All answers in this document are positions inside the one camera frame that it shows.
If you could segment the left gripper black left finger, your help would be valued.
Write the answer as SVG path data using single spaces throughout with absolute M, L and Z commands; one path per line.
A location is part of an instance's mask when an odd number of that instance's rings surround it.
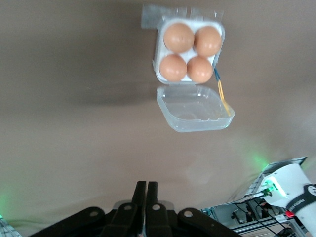
M 29 237 L 137 237 L 143 228 L 146 182 L 139 181 L 130 202 L 105 213 L 92 206 Z

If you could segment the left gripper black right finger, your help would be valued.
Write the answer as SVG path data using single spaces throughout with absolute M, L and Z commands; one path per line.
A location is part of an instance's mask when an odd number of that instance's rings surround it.
M 149 182 L 145 215 L 146 237 L 242 237 L 195 208 L 179 213 L 158 201 L 158 183 Z

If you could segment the brown egg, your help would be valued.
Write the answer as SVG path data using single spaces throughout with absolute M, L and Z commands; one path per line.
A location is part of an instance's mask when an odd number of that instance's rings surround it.
M 193 82 L 205 83 L 211 78 L 212 74 L 212 65 L 206 58 L 197 56 L 187 63 L 187 75 Z
M 187 64 L 179 55 L 170 54 L 161 60 L 159 72 L 167 81 L 178 82 L 185 77 Z
M 219 52 L 222 38 L 216 28 L 205 26 L 195 33 L 194 48 L 199 56 L 211 57 Z
M 166 48 L 178 54 L 189 51 L 194 45 L 194 40 L 193 31 L 184 23 L 170 25 L 163 35 Z

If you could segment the clear plastic egg box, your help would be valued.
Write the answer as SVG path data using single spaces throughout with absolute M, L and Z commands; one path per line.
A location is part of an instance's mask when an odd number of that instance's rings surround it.
M 153 68 L 157 79 L 163 84 L 157 88 L 157 103 L 169 126 L 177 132 L 196 132 L 220 130 L 228 127 L 235 116 L 229 105 L 231 116 L 228 116 L 221 102 L 218 84 L 214 74 L 221 49 L 211 57 L 206 58 L 213 68 L 211 78 L 205 83 L 193 82 L 187 75 L 178 82 L 170 82 L 163 78 L 159 72 L 161 60 L 170 54 L 179 55 L 186 64 L 194 57 L 199 56 L 193 47 L 184 53 L 178 54 L 167 49 L 163 42 L 165 30 L 172 24 L 184 23 L 195 33 L 202 27 L 212 26 L 217 29 L 225 39 L 225 29 L 221 23 L 214 20 L 188 19 L 184 17 L 165 18 L 160 21 L 157 29 L 157 43 Z

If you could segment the brown table cover sheet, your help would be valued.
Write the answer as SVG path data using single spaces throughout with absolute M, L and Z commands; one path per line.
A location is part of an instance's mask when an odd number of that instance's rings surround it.
M 145 3 L 223 11 L 226 129 L 167 124 Z M 219 205 L 304 156 L 316 183 L 316 0 L 0 0 L 0 215 L 21 235 L 139 180 L 176 210 Z

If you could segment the yellow blue rubber band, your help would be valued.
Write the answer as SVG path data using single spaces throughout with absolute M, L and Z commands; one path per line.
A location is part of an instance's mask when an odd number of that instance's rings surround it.
M 221 102 L 223 103 L 224 108 L 225 108 L 228 116 L 231 116 L 232 113 L 230 111 L 228 103 L 225 100 L 224 91 L 223 91 L 223 88 L 222 88 L 221 78 L 220 78 L 220 75 L 219 75 L 218 70 L 217 70 L 216 67 L 214 68 L 214 74 L 215 74 L 215 78 L 216 78 L 216 81 L 217 81 L 217 84 L 218 84 L 218 92 L 219 92 L 219 96 L 220 96 Z

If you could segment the aluminium frame profile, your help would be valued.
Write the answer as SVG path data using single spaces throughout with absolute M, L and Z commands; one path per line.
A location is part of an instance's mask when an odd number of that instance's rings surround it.
M 230 229 L 242 237 L 310 237 L 305 227 L 286 215 L 254 220 Z

